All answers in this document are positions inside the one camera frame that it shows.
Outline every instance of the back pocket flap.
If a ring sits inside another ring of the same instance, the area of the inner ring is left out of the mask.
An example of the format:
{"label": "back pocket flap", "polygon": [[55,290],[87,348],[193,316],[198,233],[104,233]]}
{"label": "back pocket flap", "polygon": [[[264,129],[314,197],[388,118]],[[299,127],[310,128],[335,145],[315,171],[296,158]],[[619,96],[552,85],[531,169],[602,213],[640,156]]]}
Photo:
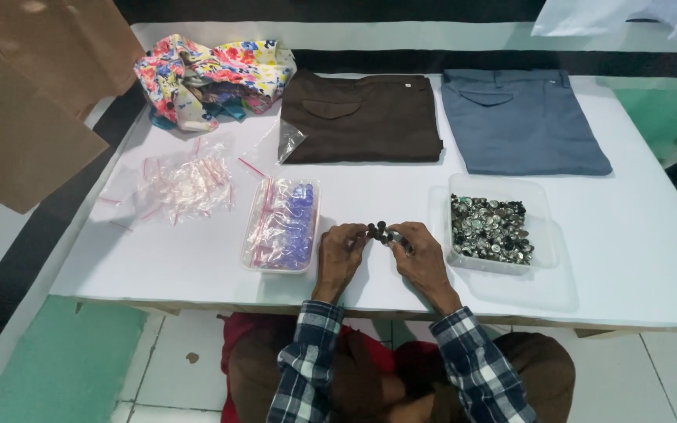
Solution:
{"label": "back pocket flap", "polygon": [[338,119],[360,109],[362,103],[329,103],[327,101],[303,100],[302,106],[317,117]]}
{"label": "back pocket flap", "polygon": [[511,92],[473,92],[459,90],[459,94],[465,99],[484,106],[502,105],[503,103],[514,99],[514,95]]}

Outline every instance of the plaid shirt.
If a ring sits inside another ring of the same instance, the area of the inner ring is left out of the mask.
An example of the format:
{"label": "plaid shirt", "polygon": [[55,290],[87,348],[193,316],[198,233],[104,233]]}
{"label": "plaid shirt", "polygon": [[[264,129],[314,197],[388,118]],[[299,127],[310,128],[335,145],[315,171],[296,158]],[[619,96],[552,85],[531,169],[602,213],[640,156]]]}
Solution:
{"label": "plaid shirt", "polygon": [[[294,342],[281,350],[281,381],[268,411],[268,423],[329,420],[333,350],[344,310],[305,301]],[[448,379],[475,423],[531,423],[521,378],[490,341],[467,307],[430,326],[438,341]]]}

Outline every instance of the white table surface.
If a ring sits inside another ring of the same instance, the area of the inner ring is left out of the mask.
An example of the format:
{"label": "white table surface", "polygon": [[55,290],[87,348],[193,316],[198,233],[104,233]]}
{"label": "white table surface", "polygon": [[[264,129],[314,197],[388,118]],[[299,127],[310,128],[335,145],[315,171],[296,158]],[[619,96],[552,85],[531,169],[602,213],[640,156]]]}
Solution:
{"label": "white table surface", "polygon": [[[355,78],[357,75],[343,75]],[[466,173],[440,97],[438,132],[445,149],[437,163],[288,166],[283,178],[320,182],[322,230],[350,222],[422,221],[441,235],[447,179]],[[449,269],[462,301],[479,315],[517,315],[555,322],[677,327],[677,192],[612,90],[593,77],[571,78],[576,97],[615,171],[608,177],[523,178],[545,188],[561,248],[559,265],[523,277]],[[238,157],[265,133],[280,102],[217,133],[236,137]],[[165,131],[142,117],[119,165],[136,168],[149,156],[187,150],[198,134]],[[134,232],[109,224],[112,208],[96,205],[51,289],[52,294],[155,303],[296,305],[309,298],[315,262],[299,276],[250,272],[239,264],[256,181],[235,163],[235,210],[172,227]],[[379,242],[343,296],[348,309],[426,312],[403,283],[393,256]]]}

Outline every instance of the clear plastic box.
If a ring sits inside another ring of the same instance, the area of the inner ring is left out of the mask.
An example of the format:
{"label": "clear plastic box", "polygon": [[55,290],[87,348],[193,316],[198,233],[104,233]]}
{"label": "clear plastic box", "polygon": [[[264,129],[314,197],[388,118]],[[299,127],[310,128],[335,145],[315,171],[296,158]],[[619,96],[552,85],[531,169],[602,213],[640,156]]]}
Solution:
{"label": "clear plastic box", "polygon": [[[296,204],[293,195],[307,191],[312,204]],[[304,273],[315,255],[320,218],[320,185],[317,181],[266,178],[258,185],[250,208],[240,264],[247,270],[267,273]]]}
{"label": "clear plastic box", "polygon": [[[558,265],[558,251],[552,217],[545,189],[534,182],[497,176],[472,176],[463,173],[448,178],[447,223],[445,225],[444,255],[451,266],[464,267],[484,272],[525,275],[531,270],[549,269]],[[527,210],[524,229],[529,231],[530,243],[534,245],[530,265],[511,264],[460,255],[453,249],[451,236],[451,193],[457,197],[484,197],[488,200],[522,201]]]}

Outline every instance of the colorful floral cloth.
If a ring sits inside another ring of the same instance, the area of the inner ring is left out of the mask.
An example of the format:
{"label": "colorful floral cloth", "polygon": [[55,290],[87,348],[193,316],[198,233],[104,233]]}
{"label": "colorful floral cloth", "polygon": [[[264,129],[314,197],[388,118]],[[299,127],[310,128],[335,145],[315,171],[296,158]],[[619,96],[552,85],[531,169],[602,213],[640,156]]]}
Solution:
{"label": "colorful floral cloth", "polygon": [[135,73],[156,116],[182,130],[195,131],[218,126],[203,103],[230,105],[239,98],[245,108],[261,114],[281,96],[294,72],[294,55],[279,49],[275,41],[227,43],[209,49],[179,34],[157,42],[149,56],[135,63]]}

